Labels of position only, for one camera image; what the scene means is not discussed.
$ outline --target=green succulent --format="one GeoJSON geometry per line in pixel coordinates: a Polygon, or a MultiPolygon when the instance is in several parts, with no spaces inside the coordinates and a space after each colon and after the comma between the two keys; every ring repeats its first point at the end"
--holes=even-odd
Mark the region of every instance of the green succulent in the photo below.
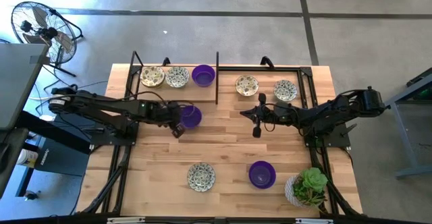
{"type": "Polygon", "coordinates": [[[302,171],[293,184],[295,197],[303,204],[318,206],[325,201],[324,187],[327,177],[316,167],[302,171]]]}

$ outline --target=purple bowl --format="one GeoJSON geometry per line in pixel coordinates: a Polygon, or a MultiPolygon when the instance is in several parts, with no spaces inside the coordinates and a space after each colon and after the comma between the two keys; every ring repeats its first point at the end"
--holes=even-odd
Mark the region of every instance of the purple bowl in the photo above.
{"type": "Polygon", "coordinates": [[[193,129],[201,122],[203,115],[199,108],[195,106],[186,106],[182,110],[181,122],[186,129],[193,129]]]}
{"type": "Polygon", "coordinates": [[[257,188],[270,188],[276,181],[275,168],[266,161],[257,161],[250,166],[249,179],[257,188]]]}
{"type": "Polygon", "coordinates": [[[210,86],[215,79],[215,70],[208,65],[198,65],[192,71],[192,79],[201,87],[210,86]]]}

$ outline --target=fan stand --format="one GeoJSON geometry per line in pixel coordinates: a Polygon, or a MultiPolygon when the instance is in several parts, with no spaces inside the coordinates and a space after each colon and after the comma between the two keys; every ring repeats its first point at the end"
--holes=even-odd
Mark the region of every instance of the fan stand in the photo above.
{"type": "MultiPolygon", "coordinates": [[[[72,25],[73,27],[75,27],[76,29],[78,29],[80,31],[80,35],[78,35],[77,37],[73,38],[72,40],[77,40],[79,38],[84,38],[84,35],[82,35],[82,30],[79,26],[73,24],[72,22],[70,22],[69,20],[67,20],[66,18],[64,18],[62,15],[60,15],[60,13],[58,13],[55,9],[50,9],[49,10],[52,14],[55,14],[56,16],[60,17],[62,20],[64,20],[65,22],[67,22],[68,24],[72,25]]],[[[60,68],[60,63],[58,62],[60,58],[60,53],[57,54],[57,58],[55,59],[54,65],[52,65],[51,63],[48,64],[49,66],[51,66],[54,69],[58,69],[59,71],[69,75],[69,76],[73,76],[76,77],[76,74],[73,74],[65,69],[60,68]]]]}

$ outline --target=potted plant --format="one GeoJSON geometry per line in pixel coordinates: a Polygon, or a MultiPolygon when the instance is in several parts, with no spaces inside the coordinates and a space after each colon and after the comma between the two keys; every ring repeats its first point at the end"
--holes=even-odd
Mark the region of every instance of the potted plant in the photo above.
{"type": "Polygon", "coordinates": [[[285,185],[285,196],[294,206],[318,207],[325,201],[324,187],[327,177],[316,167],[292,176],[285,185]]]}

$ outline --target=decorative plate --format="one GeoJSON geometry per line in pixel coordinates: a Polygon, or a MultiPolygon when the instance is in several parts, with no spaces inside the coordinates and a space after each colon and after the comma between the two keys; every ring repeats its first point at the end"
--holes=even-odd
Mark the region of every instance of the decorative plate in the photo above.
{"type": "Polygon", "coordinates": [[[257,93],[258,81],[253,76],[240,76],[236,80],[236,90],[243,96],[252,96],[257,93]]]}
{"type": "Polygon", "coordinates": [[[197,163],[189,168],[188,184],[197,192],[205,192],[215,183],[215,171],[207,163],[197,163]]]}
{"type": "Polygon", "coordinates": [[[285,102],[291,101],[297,96],[296,85],[289,80],[280,80],[276,82],[273,91],[279,100],[285,102]]]}
{"type": "Polygon", "coordinates": [[[172,67],[167,71],[165,80],[170,87],[181,88],[189,81],[189,71],[185,67],[172,67]]]}
{"type": "Polygon", "coordinates": [[[144,67],[141,72],[141,83],[149,88],[162,85],[165,79],[163,69],[158,66],[144,67]]]}

